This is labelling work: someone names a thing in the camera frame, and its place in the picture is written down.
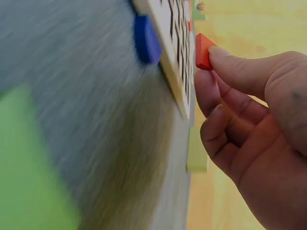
green block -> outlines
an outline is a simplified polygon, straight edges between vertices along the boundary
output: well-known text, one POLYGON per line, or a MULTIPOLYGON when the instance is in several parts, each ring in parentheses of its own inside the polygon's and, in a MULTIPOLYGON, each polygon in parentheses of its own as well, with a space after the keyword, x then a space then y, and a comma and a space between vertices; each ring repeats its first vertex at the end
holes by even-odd
POLYGON ((189 173, 206 173, 208 162, 208 154, 201 141, 200 128, 191 127, 189 132, 187 171, 189 173))
POLYGON ((202 12, 197 10, 197 4, 203 3, 200 0, 193 0, 193 7, 192 7, 192 19, 193 20, 206 20, 207 16, 202 12))
POLYGON ((0 229, 76 230, 80 215, 47 157, 26 87, 0 96, 0 229))

red wooden block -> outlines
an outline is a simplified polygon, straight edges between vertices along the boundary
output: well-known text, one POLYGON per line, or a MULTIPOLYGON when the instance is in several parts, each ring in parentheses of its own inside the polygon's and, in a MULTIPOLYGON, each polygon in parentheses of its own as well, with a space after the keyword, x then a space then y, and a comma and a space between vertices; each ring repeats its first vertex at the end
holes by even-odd
POLYGON ((196 67, 203 70, 212 70, 208 51, 208 48, 211 46, 216 46, 216 44, 206 38, 203 34, 198 34, 196 36, 196 67))
POLYGON ((189 31, 192 32, 193 31, 192 21, 188 22, 188 24, 189 24, 189 31))

wooden puzzle board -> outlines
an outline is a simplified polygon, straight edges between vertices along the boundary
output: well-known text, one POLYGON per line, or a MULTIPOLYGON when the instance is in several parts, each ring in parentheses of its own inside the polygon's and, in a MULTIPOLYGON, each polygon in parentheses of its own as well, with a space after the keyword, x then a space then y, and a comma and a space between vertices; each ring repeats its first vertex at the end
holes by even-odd
POLYGON ((146 14, 162 46, 161 66, 184 118, 189 119, 193 81, 194 36, 189 31, 185 0, 133 0, 139 14, 146 14))

yellow wooden block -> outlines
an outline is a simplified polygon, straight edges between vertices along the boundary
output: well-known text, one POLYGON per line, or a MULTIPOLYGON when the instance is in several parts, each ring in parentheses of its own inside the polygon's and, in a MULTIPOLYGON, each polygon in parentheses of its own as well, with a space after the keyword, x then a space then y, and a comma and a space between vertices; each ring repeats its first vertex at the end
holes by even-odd
POLYGON ((189 132, 187 171, 189 173, 206 173, 208 162, 208 154, 201 141, 200 128, 191 127, 189 132))

yellow wall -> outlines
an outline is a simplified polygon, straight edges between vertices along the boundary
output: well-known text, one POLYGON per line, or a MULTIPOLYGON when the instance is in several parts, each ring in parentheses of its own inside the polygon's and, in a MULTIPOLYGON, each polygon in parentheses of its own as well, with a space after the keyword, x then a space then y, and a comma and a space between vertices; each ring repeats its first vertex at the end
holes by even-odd
MULTIPOLYGON (((259 58, 296 50, 307 54, 306 0, 200 0, 203 33, 230 53, 259 58)), ((195 125, 204 117, 196 109, 195 125)), ((234 184, 210 162, 207 174, 191 177, 188 230, 262 230, 234 184)))

